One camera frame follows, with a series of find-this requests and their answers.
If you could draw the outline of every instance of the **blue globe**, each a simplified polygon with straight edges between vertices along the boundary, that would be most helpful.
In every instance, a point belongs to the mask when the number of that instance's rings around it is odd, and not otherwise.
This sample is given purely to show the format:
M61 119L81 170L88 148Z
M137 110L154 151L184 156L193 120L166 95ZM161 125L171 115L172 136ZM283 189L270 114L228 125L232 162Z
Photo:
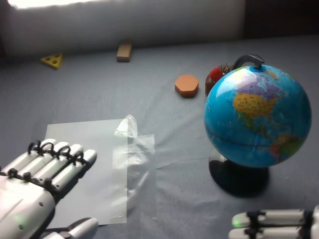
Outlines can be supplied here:
M204 124L225 158L248 167L269 167L302 146L311 107L301 85L272 66L244 66L224 75L208 95Z

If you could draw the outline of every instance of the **gray tablecloth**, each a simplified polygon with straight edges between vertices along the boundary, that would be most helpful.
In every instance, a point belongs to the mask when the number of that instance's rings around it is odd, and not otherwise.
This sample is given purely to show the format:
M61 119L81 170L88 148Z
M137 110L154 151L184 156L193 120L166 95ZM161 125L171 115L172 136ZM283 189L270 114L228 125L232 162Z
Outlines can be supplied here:
M313 125L303 147L290 160L271 167L264 194L239 199L223 192L208 171L212 145L202 119L204 81L213 67L248 53L300 81L312 105ZM115 55L66 56L57 71L39 60L0 68L3 166L31 140L44 138L50 123L131 114L140 135L155 135L154 203L136 200L127 224L101 227L95 239L225 239L237 213L312 209L319 202L319 36L134 49L130 63L117 63ZM194 99L183 99L174 91L182 74L200 81Z

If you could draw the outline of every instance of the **orange hexagon block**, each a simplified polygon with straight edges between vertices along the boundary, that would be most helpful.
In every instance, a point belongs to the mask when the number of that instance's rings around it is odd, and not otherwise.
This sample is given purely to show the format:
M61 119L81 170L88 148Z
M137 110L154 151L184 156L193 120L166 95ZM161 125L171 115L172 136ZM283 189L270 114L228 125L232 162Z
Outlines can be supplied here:
M183 75L175 82L175 90L183 97L194 97L198 91L198 80L193 75Z

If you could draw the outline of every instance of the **robotic hand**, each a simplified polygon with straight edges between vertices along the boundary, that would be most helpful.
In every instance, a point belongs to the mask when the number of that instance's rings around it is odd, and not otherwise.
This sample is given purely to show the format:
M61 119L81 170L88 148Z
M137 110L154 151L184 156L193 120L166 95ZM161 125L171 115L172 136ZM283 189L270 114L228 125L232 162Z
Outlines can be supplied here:
M233 217L229 239L319 239L319 206L313 212L262 210Z
M55 205L76 185L97 158L83 146L46 139L31 143L26 153L0 169L0 234L2 239L37 239L52 221ZM94 218L79 220L45 239L90 239Z

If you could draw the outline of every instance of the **brown hedgehog toy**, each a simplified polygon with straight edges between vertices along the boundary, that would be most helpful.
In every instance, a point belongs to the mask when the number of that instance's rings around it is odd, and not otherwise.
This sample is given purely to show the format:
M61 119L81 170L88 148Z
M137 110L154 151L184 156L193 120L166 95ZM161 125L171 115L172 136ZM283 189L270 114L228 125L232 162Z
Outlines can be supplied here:
M213 86L217 83L217 81L220 80L224 75L226 75L228 72L232 70L232 65L221 65L219 67L215 67L209 75L206 77L205 82L205 94L208 96L210 90L213 88Z

